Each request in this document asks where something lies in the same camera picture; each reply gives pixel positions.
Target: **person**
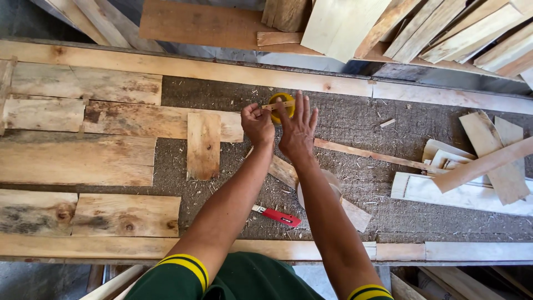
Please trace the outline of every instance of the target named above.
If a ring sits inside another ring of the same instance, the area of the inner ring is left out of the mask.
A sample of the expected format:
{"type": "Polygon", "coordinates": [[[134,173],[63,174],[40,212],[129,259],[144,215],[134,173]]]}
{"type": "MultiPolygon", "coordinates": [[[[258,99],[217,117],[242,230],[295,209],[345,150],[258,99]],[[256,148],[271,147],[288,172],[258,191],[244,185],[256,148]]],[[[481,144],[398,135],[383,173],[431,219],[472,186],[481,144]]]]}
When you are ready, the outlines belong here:
{"type": "MultiPolygon", "coordinates": [[[[338,299],[392,299],[313,155],[318,110],[310,111],[309,97],[302,91],[296,94],[295,106],[290,119],[277,99],[283,129],[279,149],[298,174],[311,233],[338,299]]],[[[322,299],[283,262],[250,252],[228,253],[272,162],[275,129],[270,114],[257,103],[242,109],[241,124],[253,151],[125,299],[322,299]]]]}

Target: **left hand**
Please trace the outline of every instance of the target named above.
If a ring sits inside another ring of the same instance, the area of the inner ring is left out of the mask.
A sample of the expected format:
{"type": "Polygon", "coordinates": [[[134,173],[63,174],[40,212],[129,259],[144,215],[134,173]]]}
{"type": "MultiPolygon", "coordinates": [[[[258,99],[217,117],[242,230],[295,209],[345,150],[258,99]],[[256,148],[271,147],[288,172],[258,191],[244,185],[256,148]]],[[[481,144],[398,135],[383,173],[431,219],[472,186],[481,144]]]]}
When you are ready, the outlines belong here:
{"type": "Polygon", "coordinates": [[[274,145],[276,130],[270,114],[268,109],[261,109],[257,103],[250,104],[240,111],[241,126],[254,147],[274,145]]]}

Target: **shirt sleeve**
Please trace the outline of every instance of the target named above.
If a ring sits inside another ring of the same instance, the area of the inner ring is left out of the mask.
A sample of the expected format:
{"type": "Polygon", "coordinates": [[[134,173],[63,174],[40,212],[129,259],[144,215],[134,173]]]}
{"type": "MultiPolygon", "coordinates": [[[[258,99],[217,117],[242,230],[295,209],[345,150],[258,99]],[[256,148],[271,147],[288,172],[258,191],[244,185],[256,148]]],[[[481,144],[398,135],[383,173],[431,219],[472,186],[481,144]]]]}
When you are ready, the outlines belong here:
{"type": "Polygon", "coordinates": [[[144,274],[125,300],[200,299],[209,283],[204,265],[195,257],[175,254],[165,257],[144,274]]]}
{"type": "Polygon", "coordinates": [[[365,285],[355,289],[348,300],[391,300],[392,295],[384,287],[378,285],[365,285]]]}

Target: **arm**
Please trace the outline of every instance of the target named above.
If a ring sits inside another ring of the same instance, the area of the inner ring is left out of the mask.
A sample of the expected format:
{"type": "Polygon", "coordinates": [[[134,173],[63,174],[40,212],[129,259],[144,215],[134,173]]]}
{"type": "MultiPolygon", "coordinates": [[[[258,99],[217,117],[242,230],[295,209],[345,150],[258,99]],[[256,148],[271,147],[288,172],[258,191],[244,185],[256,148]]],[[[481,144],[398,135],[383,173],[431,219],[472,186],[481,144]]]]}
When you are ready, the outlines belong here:
{"type": "Polygon", "coordinates": [[[233,177],[209,197],[167,254],[197,258],[207,270],[209,283],[243,229],[272,162],[275,130],[270,111],[251,104],[241,111],[241,125],[254,150],[233,177]]]}
{"type": "Polygon", "coordinates": [[[296,94],[296,111],[289,119],[280,103],[283,136],[279,149],[291,160],[298,174],[305,201],[305,212],[324,268],[340,300],[347,299],[364,285],[382,286],[361,242],[359,233],[344,212],[339,199],[320,171],[313,155],[313,135],[317,125],[318,110],[309,114],[309,97],[296,94]]]}

